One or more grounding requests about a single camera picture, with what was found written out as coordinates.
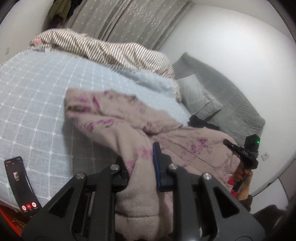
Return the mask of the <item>right hand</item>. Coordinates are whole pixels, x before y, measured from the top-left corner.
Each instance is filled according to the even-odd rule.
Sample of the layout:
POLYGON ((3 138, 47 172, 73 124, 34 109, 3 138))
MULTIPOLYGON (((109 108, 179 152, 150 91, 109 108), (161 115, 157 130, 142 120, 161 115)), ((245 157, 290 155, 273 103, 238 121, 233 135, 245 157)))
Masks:
POLYGON ((248 198, 252 177, 253 172, 251 170, 244 169, 241 166, 238 166, 236 171, 234 172, 234 182, 239 182, 243 180, 240 186, 240 192, 236 196, 236 199, 238 201, 242 201, 248 198))

